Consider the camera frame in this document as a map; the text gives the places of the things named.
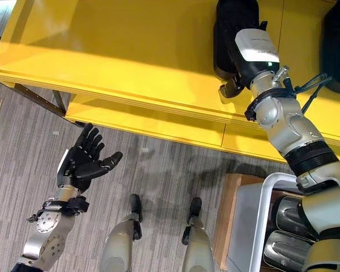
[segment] screw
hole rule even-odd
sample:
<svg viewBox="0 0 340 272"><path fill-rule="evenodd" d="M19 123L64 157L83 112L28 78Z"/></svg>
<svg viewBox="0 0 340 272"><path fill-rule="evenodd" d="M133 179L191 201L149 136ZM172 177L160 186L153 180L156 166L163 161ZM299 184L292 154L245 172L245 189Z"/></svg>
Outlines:
<svg viewBox="0 0 340 272"><path fill-rule="evenodd" d="M278 80L281 78L281 76L282 76L284 73L288 72L289 70L290 70L290 68L288 68L287 65L284 65L283 67L281 67L281 68L277 71L277 73L274 75L273 81L278 81Z"/></svg>

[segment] robotic hand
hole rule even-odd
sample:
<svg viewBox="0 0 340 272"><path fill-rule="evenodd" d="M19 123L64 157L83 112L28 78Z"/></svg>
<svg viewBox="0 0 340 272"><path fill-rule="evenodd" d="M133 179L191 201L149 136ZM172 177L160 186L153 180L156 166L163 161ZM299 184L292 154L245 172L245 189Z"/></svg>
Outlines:
<svg viewBox="0 0 340 272"><path fill-rule="evenodd" d="M214 25L214 67L227 84L227 98L248 88L255 100L245 116L257 121L287 160L304 192L299 217L317 237L303 270L340 271L340 161L314 124L304 116L313 98L331 79L320 74L293 88L288 67L279 68L277 50L258 23L256 0L219 0ZM300 92L317 87L301 109Z"/></svg>
<svg viewBox="0 0 340 272"><path fill-rule="evenodd" d="M28 221L36 222L36 233L26 242L12 272L48 271L63 253L65 240L74 225L74 216L85 213L89 203L81 194L91 180L105 175L121 160L122 153L99 160L104 148L97 128L87 124L75 145L65 154L58 171L58 190Z"/></svg>

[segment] robot leg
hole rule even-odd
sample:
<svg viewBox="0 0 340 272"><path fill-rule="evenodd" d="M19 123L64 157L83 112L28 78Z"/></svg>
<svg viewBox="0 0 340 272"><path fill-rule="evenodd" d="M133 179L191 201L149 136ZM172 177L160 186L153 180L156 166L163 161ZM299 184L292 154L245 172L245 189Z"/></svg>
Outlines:
<svg viewBox="0 0 340 272"><path fill-rule="evenodd" d="M131 214L117 224L106 239L99 272L130 272L132 242L142 236L142 208L138 195L131 195Z"/></svg>
<svg viewBox="0 0 340 272"><path fill-rule="evenodd" d="M209 238L199 219L201 199L193 198L190 205L188 225L182 237L187 245L182 272L214 272L214 261Z"/></svg>

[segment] yellow table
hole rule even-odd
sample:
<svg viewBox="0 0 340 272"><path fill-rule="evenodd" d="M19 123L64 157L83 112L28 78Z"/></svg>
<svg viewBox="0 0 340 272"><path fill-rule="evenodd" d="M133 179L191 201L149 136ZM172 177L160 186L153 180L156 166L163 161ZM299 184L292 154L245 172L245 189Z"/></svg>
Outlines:
<svg viewBox="0 0 340 272"><path fill-rule="evenodd" d="M27 97L19 84L71 92L70 121L283 161L243 116L250 92L219 97L216 3L19 0L0 42L0 82ZM281 64L290 66L294 85L303 84L319 72L321 19L333 1L259 3ZM340 158L340 95L322 90L307 117Z"/></svg>

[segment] black band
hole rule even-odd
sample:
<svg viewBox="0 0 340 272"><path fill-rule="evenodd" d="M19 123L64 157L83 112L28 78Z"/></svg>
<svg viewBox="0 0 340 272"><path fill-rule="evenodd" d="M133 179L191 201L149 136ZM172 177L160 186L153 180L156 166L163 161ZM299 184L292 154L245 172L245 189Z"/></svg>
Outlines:
<svg viewBox="0 0 340 272"><path fill-rule="evenodd" d="M258 95L252 101L252 103L250 103L249 106L247 107L247 110L245 111L244 115L246 116L248 121L255 121L257 119L254 109L264 98L267 98L269 96L296 98L296 95L294 93L290 92L289 90L287 90L285 88L269 89L268 91L265 91L265 92L261 93L260 95Z"/></svg>
<svg viewBox="0 0 340 272"><path fill-rule="evenodd" d="M296 176L324 164L339 161L334 151L324 141L312 142L296 148L284 158Z"/></svg>
<svg viewBox="0 0 340 272"><path fill-rule="evenodd" d="M329 228L320 233L320 240L340 239L340 227Z"/></svg>
<svg viewBox="0 0 340 272"><path fill-rule="evenodd" d="M36 267L27 266L23 263L17 263L11 272L43 272L43 270Z"/></svg>

